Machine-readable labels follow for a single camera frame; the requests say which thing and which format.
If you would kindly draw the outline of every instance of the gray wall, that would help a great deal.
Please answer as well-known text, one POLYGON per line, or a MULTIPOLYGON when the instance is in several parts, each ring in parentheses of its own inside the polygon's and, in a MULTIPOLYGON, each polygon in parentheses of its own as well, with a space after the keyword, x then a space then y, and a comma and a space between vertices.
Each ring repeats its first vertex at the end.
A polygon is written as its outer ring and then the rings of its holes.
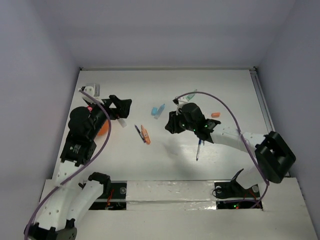
POLYGON ((275 129, 292 147, 298 178, 320 236, 320 1, 297 0, 258 74, 275 129))
POLYGON ((256 66, 295 2, 42 1, 82 67, 256 66))
POLYGON ((0 33, 0 233, 18 240, 51 177, 79 68, 28 1, 1 1, 0 33))

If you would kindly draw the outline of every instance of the marker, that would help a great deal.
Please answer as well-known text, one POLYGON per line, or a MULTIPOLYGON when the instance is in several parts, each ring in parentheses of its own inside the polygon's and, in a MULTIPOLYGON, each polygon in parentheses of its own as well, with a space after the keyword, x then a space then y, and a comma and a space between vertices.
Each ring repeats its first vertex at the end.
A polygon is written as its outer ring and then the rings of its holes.
POLYGON ((149 145, 151 143, 150 138, 149 138, 149 134, 148 134, 147 130, 144 128, 144 126, 142 126, 142 125, 141 125, 141 132, 142 132, 142 136, 144 137, 146 144, 149 145))
POLYGON ((139 128, 137 127, 137 125, 134 125, 134 127, 135 127, 135 129, 137 130, 137 132, 138 132, 140 138, 142 139, 142 141, 145 143, 146 140, 145 140, 144 136, 142 135, 142 133, 140 132, 140 130, 139 130, 139 128))
POLYGON ((196 161, 199 159, 199 154, 200 154, 200 146, 201 146, 201 139, 199 138, 199 143, 198 143, 198 151, 196 152, 196 161))

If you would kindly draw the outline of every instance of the black plastic part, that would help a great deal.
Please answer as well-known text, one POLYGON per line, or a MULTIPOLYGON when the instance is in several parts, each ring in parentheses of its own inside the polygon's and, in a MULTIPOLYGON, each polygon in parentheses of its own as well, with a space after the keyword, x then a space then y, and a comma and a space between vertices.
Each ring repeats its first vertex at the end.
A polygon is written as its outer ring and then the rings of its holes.
POLYGON ((279 184, 296 161, 296 156, 277 132, 271 131, 256 146, 255 156, 264 176, 279 184))
POLYGON ((175 98, 175 99, 173 99, 172 101, 174 102, 175 105, 178 105, 178 104, 179 104, 179 99, 178 99, 178 98, 175 98))
MULTIPOLYGON (((254 201, 243 201, 241 200, 239 203, 237 202, 227 202, 227 201, 217 201, 216 209, 250 209, 256 203, 254 201)), ((255 207, 255 209, 263 208, 262 202, 259 202, 259 205, 255 207)))
POLYGON ((110 176, 100 173, 100 172, 94 172, 92 173, 89 177, 88 177, 89 181, 97 181, 100 184, 103 185, 103 195, 110 194, 111 191, 111 180, 110 180, 110 176))
POLYGON ((79 186, 80 188, 82 188, 82 189, 85 188, 85 185, 86 185, 86 184, 82 184, 81 182, 78 183, 78 186, 79 186))
POLYGON ((98 105, 91 112, 84 106, 73 109, 70 113, 69 133, 79 140, 92 142, 107 120, 107 116, 98 105))
POLYGON ((185 130, 192 131, 201 140, 213 143, 210 133, 221 122, 214 119, 206 119, 200 108, 193 102, 180 108, 180 114, 175 111, 169 113, 169 121, 164 127, 171 134, 179 134, 185 130))
MULTIPOLYGON (((127 183, 126 182, 111 182, 111 189, 113 189, 112 193, 112 199, 126 199, 126 193, 122 194, 120 192, 121 188, 127 189, 127 183)), ((110 196, 109 193, 103 193, 98 199, 107 199, 110 196)))
POLYGON ((74 222, 74 219, 68 220, 65 228, 59 231, 56 231, 54 227, 50 230, 43 229, 39 227, 39 223, 37 222, 30 226, 28 237, 31 240, 75 240, 77 228, 75 228, 74 222))
MULTIPOLYGON (((252 187, 244 189, 239 183, 237 183, 237 177, 244 169, 239 170, 231 181, 219 181, 214 182, 214 190, 212 194, 218 199, 229 199, 229 198, 244 198, 250 196, 250 191, 253 193, 252 187)), ((256 197, 260 197, 260 193, 254 194, 256 197)))
POLYGON ((106 202, 94 202, 89 210, 126 210, 127 203, 126 202, 110 202, 108 207, 106 202))
POLYGON ((110 95, 109 99, 102 99, 102 101, 104 109, 109 114, 111 120, 126 119, 129 116, 132 104, 131 99, 121 100, 116 95, 110 95))
POLYGON ((78 139, 68 133, 61 153, 61 162, 74 162, 76 167, 85 165, 94 154, 97 145, 94 141, 78 139))

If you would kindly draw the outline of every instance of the black bracket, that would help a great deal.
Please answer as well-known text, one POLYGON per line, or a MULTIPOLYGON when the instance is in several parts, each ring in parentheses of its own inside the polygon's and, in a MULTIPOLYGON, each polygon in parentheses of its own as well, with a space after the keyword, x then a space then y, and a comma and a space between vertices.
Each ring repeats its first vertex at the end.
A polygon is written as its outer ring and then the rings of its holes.
MULTIPOLYGON (((94 107, 94 103, 90 103, 84 100, 88 106, 94 107)), ((126 119, 129 116, 130 106, 132 104, 131 99, 119 99, 116 95, 110 95, 108 99, 102 99, 103 107, 110 116, 111 120, 126 119)))
POLYGON ((271 131, 255 147, 254 153, 263 175, 272 183, 281 183, 296 161, 287 143, 279 133, 271 131))
MULTIPOLYGON (((212 194, 217 199, 244 198, 245 196, 250 197, 250 191, 254 193, 253 186, 249 189, 244 189, 239 183, 237 183, 237 177, 243 170, 244 169, 238 171, 231 181, 215 182, 212 194)), ((258 198, 260 197, 260 192, 255 192, 254 195, 258 198)))
POLYGON ((109 195, 111 191, 111 179, 109 175, 100 173, 100 172, 94 172, 92 173, 88 181, 97 181, 100 184, 103 185, 103 193, 102 195, 109 195))
POLYGON ((28 237, 31 240, 75 240, 77 236, 77 228, 75 228, 75 220, 67 220, 65 228, 56 231, 55 227, 50 230, 39 227, 39 223, 31 225, 28 232, 28 237))

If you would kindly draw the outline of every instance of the small orange block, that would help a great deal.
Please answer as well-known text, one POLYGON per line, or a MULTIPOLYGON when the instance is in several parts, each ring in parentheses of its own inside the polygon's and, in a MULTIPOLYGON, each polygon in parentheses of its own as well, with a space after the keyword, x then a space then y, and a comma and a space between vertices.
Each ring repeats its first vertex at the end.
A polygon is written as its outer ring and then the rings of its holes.
POLYGON ((212 117, 213 119, 220 117, 220 112, 211 113, 211 117, 212 117))

